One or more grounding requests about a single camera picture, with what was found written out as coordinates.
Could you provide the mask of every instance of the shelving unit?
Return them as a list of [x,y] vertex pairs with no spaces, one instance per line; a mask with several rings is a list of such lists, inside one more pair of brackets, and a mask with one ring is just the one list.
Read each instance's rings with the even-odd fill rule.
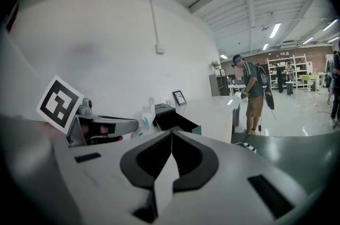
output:
[[307,59],[306,59],[306,55],[303,54],[303,56],[292,56],[292,57],[283,57],[281,59],[275,59],[275,60],[269,60],[267,59],[267,64],[268,64],[268,69],[269,69],[269,79],[270,79],[270,87],[271,89],[275,89],[278,88],[278,86],[272,86],[273,82],[276,82],[275,76],[277,75],[277,73],[270,73],[270,69],[274,69],[277,68],[278,66],[274,66],[274,63],[279,63],[279,62],[286,62],[286,61],[290,61],[291,62],[291,66],[294,68],[295,71],[295,85],[294,87],[303,87],[303,83],[299,84],[298,80],[302,80],[301,78],[298,77],[298,73],[300,74],[304,74],[307,73]]
[[211,74],[209,80],[211,96],[229,95],[227,76],[221,77]]

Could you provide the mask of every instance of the white floor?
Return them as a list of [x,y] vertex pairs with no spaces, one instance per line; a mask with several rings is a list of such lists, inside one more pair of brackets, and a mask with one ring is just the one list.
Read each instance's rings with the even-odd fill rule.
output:
[[[328,89],[307,92],[294,88],[294,96],[287,96],[286,89],[280,94],[273,90],[275,109],[273,111],[264,103],[262,113],[262,131],[265,136],[313,136],[327,134],[340,130],[340,124],[335,129],[330,126],[331,108],[326,103]],[[240,110],[240,125],[236,132],[244,132],[246,129],[247,102],[242,101]]]

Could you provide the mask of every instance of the man wearing cap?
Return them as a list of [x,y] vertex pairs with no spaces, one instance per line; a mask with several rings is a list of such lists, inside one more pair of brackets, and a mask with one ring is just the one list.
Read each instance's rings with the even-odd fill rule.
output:
[[264,104],[264,91],[257,81],[257,71],[254,64],[245,61],[242,56],[233,57],[234,64],[243,69],[244,84],[246,88],[242,93],[249,97],[246,110],[246,134],[256,134],[256,127],[259,123],[262,107]]
[[340,98],[340,60],[339,60],[339,52],[340,52],[340,41],[338,43],[338,53],[334,56],[334,65],[333,65],[333,79],[334,79],[334,101],[333,108],[330,115],[330,125],[332,127],[335,126],[335,115],[337,114],[338,119],[340,120],[340,109],[339,106],[339,98]]

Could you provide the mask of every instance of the picture frame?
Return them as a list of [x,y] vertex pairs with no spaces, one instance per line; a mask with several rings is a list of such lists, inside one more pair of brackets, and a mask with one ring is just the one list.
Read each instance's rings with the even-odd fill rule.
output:
[[186,103],[184,95],[182,94],[181,91],[173,91],[172,94],[173,94],[174,98],[176,99],[178,105],[183,105],[183,104]]
[[225,70],[224,69],[219,69],[219,72],[221,73],[221,77],[225,77]]

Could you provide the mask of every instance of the shoe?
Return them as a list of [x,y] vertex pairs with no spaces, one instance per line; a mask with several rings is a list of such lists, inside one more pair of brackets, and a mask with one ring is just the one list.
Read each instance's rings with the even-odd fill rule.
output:
[[330,119],[330,125],[332,126],[332,128],[335,126],[335,118]]

